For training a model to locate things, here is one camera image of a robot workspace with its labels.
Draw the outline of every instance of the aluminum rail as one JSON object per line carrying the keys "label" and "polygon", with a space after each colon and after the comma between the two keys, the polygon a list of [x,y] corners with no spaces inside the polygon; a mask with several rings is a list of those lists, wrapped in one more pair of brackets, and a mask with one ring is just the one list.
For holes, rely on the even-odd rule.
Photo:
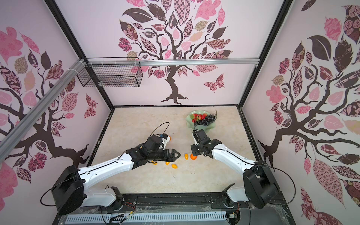
{"label": "aluminum rail", "polygon": [[5,160],[65,86],[77,75],[77,71],[84,68],[83,63],[83,59],[78,59],[45,96],[26,114],[20,123],[2,140],[0,145],[0,163]]}

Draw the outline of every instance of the tree mural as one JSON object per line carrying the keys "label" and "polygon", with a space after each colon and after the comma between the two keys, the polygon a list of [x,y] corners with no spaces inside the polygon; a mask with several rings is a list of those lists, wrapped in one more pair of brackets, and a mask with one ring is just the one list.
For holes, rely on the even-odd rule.
{"label": "tree mural", "polygon": [[[226,27],[221,27],[225,20],[224,10],[221,7],[216,11],[221,4],[220,0],[215,0],[214,2],[212,0],[174,0],[173,11],[170,10],[172,0],[145,1],[147,5],[144,4],[143,0],[127,1],[137,7],[128,9],[123,13],[123,15],[130,16],[136,22],[128,23],[120,20],[121,29],[127,39],[124,37],[120,38],[118,46],[128,52],[128,60],[132,60],[130,57],[139,57],[140,60],[163,60],[170,58],[215,59],[227,58],[232,52],[223,50],[225,45],[230,42],[230,39],[220,39],[226,29]],[[194,9],[197,8],[194,20],[197,18],[205,19],[197,22],[195,26],[193,26],[193,19],[189,19],[193,8],[190,6],[190,1],[194,2]],[[140,7],[147,7],[150,13]],[[210,17],[215,15],[217,15],[216,18],[210,19]],[[131,51],[133,47],[139,49],[139,52]],[[152,75],[158,79],[166,77],[172,93],[161,102],[172,99],[174,103],[181,105],[178,99],[188,98],[179,93],[174,76],[176,74],[187,76],[189,71],[195,76],[200,76],[199,72],[207,73],[216,68],[215,65],[197,65],[195,68],[190,68],[187,65],[147,66],[142,67],[142,71],[147,71],[149,77]],[[216,82],[211,84],[206,82],[204,85],[210,87],[212,91],[222,87]]]}
{"label": "tree mural", "polygon": [[[355,65],[359,65],[356,63],[360,61],[360,51],[354,54],[351,46],[353,42],[354,46],[359,47],[360,7],[343,7],[346,10],[343,35],[341,22],[336,18],[326,18],[325,32],[329,39],[321,35],[311,36],[308,39],[312,42],[312,51],[305,50],[301,42],[291,62],[288,58],[280,62],[280,75],[272,80],[274,85],[266,91],[274,103],[270,111],[274,112],[277,125],[275,138],[271,145],[258,141],[265,150],[264,159],[269,158],[273,165],[273,154],[280,141],[284,136],[291,136],[289,144],[294,144],[295,154],[304,149],[306,173],[311,172],[312,163],[316,179],[327,192],[344,204],[344,184],[345,190],[360,207],[360,183],[348,180],[360,180],[358,172],[348,167],[358,163],[360,156],[346,153],[344,149],[336,150],[331,145],[347,143],[360,148],[358,140],[348,140],[344,136],[349,132],[360,135],[360,121],[353,119],[360,116],[360,101],[348,103],[350,95],[354,97],[360,94],[360,69],[358,66],[348,68],[353,59]],[[330,42],[337,43],[335,49],[332,49]],[[312,63],[313,57],[317,58],[315,62],[318,63]],[[340,115],[349,119],[340,120]],[[327,138],[320,139],[317,135],[326,135]],[[311,148],[314,158],[309,154]],[[329,163],[340,162],[343,165],[328,165],[319,160],[319,156]]]}
{"label": "tree mural", "polygon": [[[20,50],[23,47],[23,43],[16,39],[17,32],[14,28],[7,27],[7,32],[6,34],[0,31],[0,54],[6,64],[9,57],[22,55]],[[5,81],[2,86],[6,86],[0,87],[0,109],[8,112],[7,114],[0,113],[0,126],[10,127],[7,130],[0,129],[0,133],[4,136],[7,136],[20,120],[25,117],[27,111],[45,96],[45,86],[49,85],[49,88],[52,88],[54,85],[51,83],[51,80],[60,79],[64,73],[61,60],[51,66],[51,61],[46,51],[40,55],[39,47],[32,39],[25,35],[22,35],[22,39],[28,45],[29,52],[15,61],[14,68],[17,73],[10,70],[9,65],[0,63],[0,73]],[[40,78],[41,84],[36,85],[35,76]],[[73,160],[75,166],[78,166],[79,163],[84,164],[88,159],[88,157],[86,159],[82,158],[87,150],[87,146],[76,152],[71,148],[57,146],[54,140],[61,137],[59,130],[66,128],[60,121],[71,119],[75,116],[71,112],[76,106],[78,96],[78,93],[71,92],[75,87],[75,81],[75,78],[72,79],[51,106],[41,115],[33,125],[35,130],[28,132],[31,135],[16,145],[15,151],[16,149],[22,149],[22,151],[6,157],[6,159],[12,157],[18,158],[13,168],[16,167],[16,174],[20,179],[31,183],[31,172],[44,168],[49,153],[52,157],[69,157]],[[86,95],[89,108],[95,108],[96,103],[91,98],[88,99],[88,97]]]}

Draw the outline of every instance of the black frame edge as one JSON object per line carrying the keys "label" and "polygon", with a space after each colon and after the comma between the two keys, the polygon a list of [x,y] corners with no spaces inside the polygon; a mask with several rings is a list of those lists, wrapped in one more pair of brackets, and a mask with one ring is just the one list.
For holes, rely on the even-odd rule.
{"label": "black frame edge", "polygon": [[[57,23],[59,24],[61,30],[64,32],[66,38],[70,42],[71,46],[73,47],[75,53],[80,59],[84,59],[86,63],[89,61],[87,60],[83,50],[81,49],[79,43],[77,42],[75,35],[72,33],[68,23],[66,22],[64,16],[62,15],[58,5],[56,4],[55,0],[44,0],[47,4],[48,8],[50,9],[51,13],[53,14],[54,18],[56,19]],[[95,72],[92,71],[92,68],[89,68],[91,71],[89,71],[89,74],[95,74]],[[107,95],[105,89],[98,85],[99,81],[96,82],[97,77],[92,76],[92,79],[99,90],[101,96],[103,97],[104,101],[108,105],[109,109],[113,109],[114,106],[111,103],[111,100],[109,96]]]}
{"label": "black frame edge", "polygon": [[267,40],[265,42],[264,48],[261,51],[259,63],[257,65],[257,67],[255,67],[254,71],[252,72],[252,74],[250,76],[250,79],[249,79],[249,81],[248,81],[248,83],[246,85],[246,88],[244,90],[243,96],[241,97],[241,100],[240,100],[240,103],[239,103],[240,107],[243,107],[244,104],[245,104],[245,101],[246,101],[246,99],[247,99],[247,97],[248,97],[248,95],[249,95],[249,93],[251,91],[252,86],[255,83],[255,80],[257,78],[257,75],[260,72],[260,69],[261,69],[262,65],[265,62],[266,56],[269,53],[270,48],[274,43],[276,35],[278,34],[279,29],[280,29],[280,27],[282,26],[282,24],[284,22],[284,19],[285,19],[286,15],[287,15],[287,13],[289,11],[289,8],[290,8],[292,2],[293,2],[293,0],[284,0],[282,6],[280,8],[279,14],[276,17],[275,23],[274,23],[274,25],[273,25],[273,27],[272,27],[272,29],[270,31],[270,34],[269,34],[269,36],[268,36],[268,38],[267,38]]}

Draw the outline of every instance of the grape bunch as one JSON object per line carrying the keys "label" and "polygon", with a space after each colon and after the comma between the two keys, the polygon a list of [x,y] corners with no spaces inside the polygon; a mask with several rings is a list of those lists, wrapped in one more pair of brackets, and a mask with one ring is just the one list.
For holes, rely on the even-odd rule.
{"label": "grape bunch", "polygon": [[205,118],[199,121],[195,121],[194,125],[202,125],[202,126],[209,126],[212,122],[216,120],[216,115],[207,115]]}

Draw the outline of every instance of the dark brown leaf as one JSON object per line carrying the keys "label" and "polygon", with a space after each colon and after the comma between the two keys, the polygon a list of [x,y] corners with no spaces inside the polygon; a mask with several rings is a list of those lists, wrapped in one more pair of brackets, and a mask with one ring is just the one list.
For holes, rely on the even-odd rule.
{"label": "dark brown leaf", "polygon": [[126,10],[122,15],[129,15],[139,23],[145,23],[153,20],[151,15],[143,9],[131,8]]}
{"label": "dark brown leaf", "polygon": [[318,59],[330,60],[331,45],[329,40],[321,35],[311,36],[308,39],[312,41],[312,53]]}

